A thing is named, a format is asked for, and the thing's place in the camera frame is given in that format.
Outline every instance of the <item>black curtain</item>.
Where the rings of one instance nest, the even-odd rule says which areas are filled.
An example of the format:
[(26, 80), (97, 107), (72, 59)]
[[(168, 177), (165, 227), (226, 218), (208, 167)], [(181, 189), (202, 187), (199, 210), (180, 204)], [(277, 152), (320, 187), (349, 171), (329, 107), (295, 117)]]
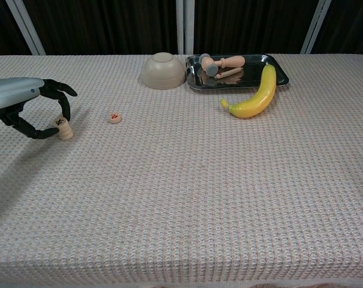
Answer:
[(332, 0), (312, 53), (363, 54), (363, 0)]
[(196, 0), (194, 53), (300, 53), (317, 0)]
[(48, 55), (177, 54), (176, 1), (24, 0)]
[(0, 55), (30, 55), (31, 51), (5, 0), (0, 0)]

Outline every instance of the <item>tablecloth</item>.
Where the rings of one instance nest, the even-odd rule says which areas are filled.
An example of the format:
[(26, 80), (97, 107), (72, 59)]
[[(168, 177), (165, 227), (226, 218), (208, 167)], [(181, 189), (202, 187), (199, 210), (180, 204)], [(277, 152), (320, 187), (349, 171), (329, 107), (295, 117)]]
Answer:
[(363, 55), (272, 56), (289, 83), (250, 119), (219, 100), (257, 88), (153, 90), (150, 55), (0, 56), (78, 93), (71, 140), (0, 121), (0, 283), (363, 287)]

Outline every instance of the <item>robotic arm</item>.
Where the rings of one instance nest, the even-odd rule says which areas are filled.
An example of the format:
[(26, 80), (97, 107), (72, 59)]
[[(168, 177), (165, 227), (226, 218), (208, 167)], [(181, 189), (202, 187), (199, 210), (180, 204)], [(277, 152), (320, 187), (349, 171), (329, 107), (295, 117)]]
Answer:
[(16, 77), (0, 79), (0, 120), (7, 126), (12, 126), (19, 132), (33, 139), (45, 139), (55, 135), (58, 128), (36, 130), (30, 123), (19, 116), (24, 104), (29, 100), (42, 95), (58, 100), (62, 115), (68, 121), (71, 118), (70, 105), (67, 97), (62, 92), (77, 96), (75, 90), (67, 84), (52, 79), (39, 79), (29, 77)]

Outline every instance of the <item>yellow banana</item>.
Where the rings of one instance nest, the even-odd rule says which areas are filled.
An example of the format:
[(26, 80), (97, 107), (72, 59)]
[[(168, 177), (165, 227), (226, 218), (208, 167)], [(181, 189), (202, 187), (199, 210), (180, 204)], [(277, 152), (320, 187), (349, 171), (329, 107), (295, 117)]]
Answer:
[(264, 111), (272, 101), (276, 90), (276, 69), (266, 64), (261, 73), (260, 87), (250, 99), (229, 105), (227, 100), (221, 99), (220, 104), (224, 110), (229, 111), (237, 118), (249, 118)]

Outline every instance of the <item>metal tray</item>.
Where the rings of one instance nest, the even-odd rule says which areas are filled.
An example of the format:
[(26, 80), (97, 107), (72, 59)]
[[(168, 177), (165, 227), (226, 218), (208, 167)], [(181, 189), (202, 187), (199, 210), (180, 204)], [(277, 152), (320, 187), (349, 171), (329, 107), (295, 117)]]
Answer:
[[(200, 55), (193, 55), (185, 60), (187, 65), (187, 83), (193, 89), (206, 90), (259, 87), (261, 72), (266, 64), (272, 64), (276, 68), (277, 86), (285, 85), (289, 82), (288, 76), (283, 69), (281, 69), (277, 61), (267, 54), (242, 55), (245, 57), (243, 70), (222, 79), (215, 79), (207, 76), (199, 64), (199, 56)], [(231, 56), (234, 55), (211, 55), (211, 58), (217, 61), (221, 58), (228, 58)], [(229, 69), (231, 68), (220, 68), (219, 72)]]

